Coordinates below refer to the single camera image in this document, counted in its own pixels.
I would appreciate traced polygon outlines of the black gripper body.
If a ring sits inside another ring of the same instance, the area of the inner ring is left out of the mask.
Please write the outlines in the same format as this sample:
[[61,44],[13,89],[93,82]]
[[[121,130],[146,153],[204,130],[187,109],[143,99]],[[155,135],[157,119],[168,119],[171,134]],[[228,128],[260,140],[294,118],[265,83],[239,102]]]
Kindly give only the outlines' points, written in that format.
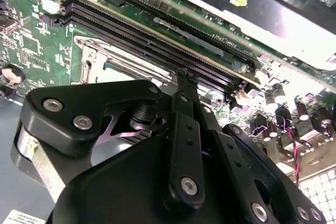
[[200,120],[173,112],[151,136],[74,178],[52,223],[229,223]]

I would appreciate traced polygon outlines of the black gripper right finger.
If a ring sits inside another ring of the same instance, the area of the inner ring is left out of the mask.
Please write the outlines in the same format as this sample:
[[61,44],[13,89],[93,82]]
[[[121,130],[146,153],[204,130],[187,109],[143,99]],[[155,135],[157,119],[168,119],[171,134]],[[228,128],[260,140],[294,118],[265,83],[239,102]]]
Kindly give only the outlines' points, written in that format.
[[323,213],[239,127],[220,128],[189,77],[194,112],[212,152],[212,174],[229,223],[326,223]]

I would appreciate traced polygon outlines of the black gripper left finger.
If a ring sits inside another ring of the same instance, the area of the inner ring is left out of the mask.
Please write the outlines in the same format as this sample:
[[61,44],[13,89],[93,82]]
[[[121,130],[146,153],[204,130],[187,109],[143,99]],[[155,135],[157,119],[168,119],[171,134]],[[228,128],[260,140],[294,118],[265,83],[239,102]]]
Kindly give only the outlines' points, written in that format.
[[198,209],[205,199],[197,79],[177,72],[177,91],[168,95],[147,80],[39,88],[31,91],[21,112],[22,134],[37,147],[26,151],[54,200],[66,185],[89,168],[83,163],[93,148],[143,130],[152,135],[130,153],[164,157],[162,197],[170,208]]

